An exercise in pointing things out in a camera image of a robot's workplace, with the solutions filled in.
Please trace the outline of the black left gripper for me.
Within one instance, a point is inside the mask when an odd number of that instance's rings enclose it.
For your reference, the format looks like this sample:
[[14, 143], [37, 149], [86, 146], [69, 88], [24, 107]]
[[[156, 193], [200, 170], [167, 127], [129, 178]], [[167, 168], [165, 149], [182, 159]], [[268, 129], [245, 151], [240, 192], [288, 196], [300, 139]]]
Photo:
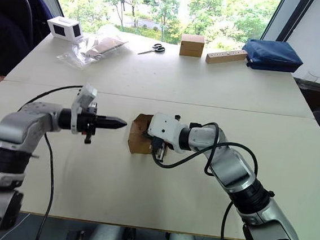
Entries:
[[127, 125], [125, 120], [113, 116], [97, 116], [96, 107], [88, 107], [77, 116], [77, 132], [85, 136], [84, 144], [91, 144], [96, 128], [120, 129]]

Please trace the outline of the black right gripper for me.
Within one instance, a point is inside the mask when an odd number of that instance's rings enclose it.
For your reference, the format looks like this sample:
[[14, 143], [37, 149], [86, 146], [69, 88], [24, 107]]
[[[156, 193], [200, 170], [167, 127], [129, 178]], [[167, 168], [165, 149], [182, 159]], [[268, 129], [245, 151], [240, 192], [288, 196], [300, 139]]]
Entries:
[[156, 160], [160, 163], [163, 163], [168, 147], [167, 143], [165, 143], [163, 139], [149, 135], [147, 130], [143, 131], [142, 135], [144, 138], [150, 140], [150, 150], [153, 154], [155, 154]]

